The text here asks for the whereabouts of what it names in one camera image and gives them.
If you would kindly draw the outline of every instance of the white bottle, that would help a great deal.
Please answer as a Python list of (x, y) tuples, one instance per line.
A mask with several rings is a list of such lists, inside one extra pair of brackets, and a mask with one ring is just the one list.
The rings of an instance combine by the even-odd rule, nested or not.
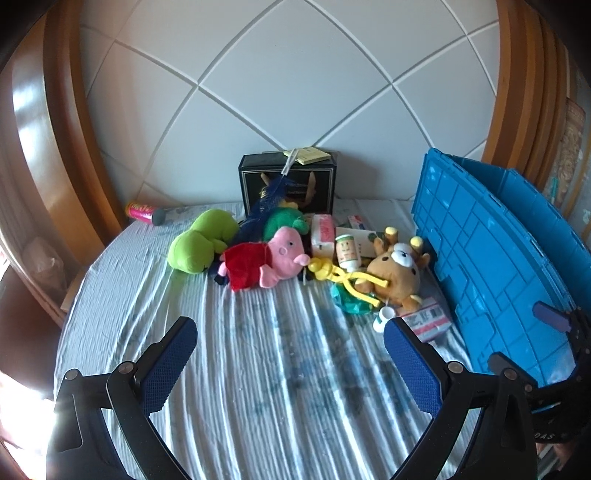
[(352, 273), (361, 267), (361, 253), (353, 235), (346, 233), (336, 239), (336, 258), (339, 266)]

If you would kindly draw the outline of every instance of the small white cup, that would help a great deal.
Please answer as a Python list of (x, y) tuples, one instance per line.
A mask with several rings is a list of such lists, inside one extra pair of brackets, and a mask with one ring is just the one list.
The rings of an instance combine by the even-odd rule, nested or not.
[(386, 324), (393, 318), (396, 318), (396, 310), (388, 306), (380, 308), (378, 316), (374, 320), (374, 330), (378, 333), (383, 333)]

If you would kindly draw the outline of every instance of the green plush toy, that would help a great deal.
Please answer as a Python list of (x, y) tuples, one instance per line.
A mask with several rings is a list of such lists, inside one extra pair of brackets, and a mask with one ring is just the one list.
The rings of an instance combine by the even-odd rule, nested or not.
[(207, 210), (170, 244), (168, 264), (186, 273), (201, 273), (210, 267), (214, 254), (228, 248), (237, 231), (238, 223), (230, 213)]
[(277, 207), (265, 224), (262, 240), (268, 242), (282, 226), (290, 226), (296, 229), (300, 235), (305, 235), (310, 231), (310, 226), (304, 219), (304, 214), (299, 210), (289, 207)]

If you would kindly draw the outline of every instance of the screw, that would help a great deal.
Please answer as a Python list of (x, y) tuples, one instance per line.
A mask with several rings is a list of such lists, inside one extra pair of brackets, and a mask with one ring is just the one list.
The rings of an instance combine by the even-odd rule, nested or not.
[(509, 379), (509, 380), (517, 380), (517, 372), (515, 370), (513, 370), (512, 368), (507, 368), (505, 369), (505, 371), (503, 372), (503, 374)]
[(78, 376), (79, 373), (80, 372), (78, 370), (76, 370), (75, 368), (72, 368), (72, 370), (68, 370), (66, 372), (66, 374), (64, 375), (64, 378), (66, 380), (74, 380)]
[(118, 368), (117, 371), (120, 374), (128, 374), (134, 369), (135, 365), (133, 362), (123, 362)]
[(464, 366), (460, 362), (449, 362), (447, 369), (453, 374), (461, 374), (464, 371)]

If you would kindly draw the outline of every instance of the black box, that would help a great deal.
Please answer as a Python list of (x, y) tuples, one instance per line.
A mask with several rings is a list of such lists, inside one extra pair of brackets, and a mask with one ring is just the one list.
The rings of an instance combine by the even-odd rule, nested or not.
[[(335, 196), (337, 152), (331, 151), (331, 158), (308, 165), (295, 162), (287, 175), (296, 185), (287, 189), (288, 200), (294, 200), (300, 205), (303, 213), (332, 213), (333, 198)], [(252, 206), (261, 197), (265, 188), (265, 179), (274, 179), (281, 174), (287, 157), (283, 152), (267, 152), (254, 155), (244, 155), (238, 167), (242, 201), (247, 215)], [(316, 181), (315, 194), (310, 203), (302, 205), (306, 198), (311, 181)]]

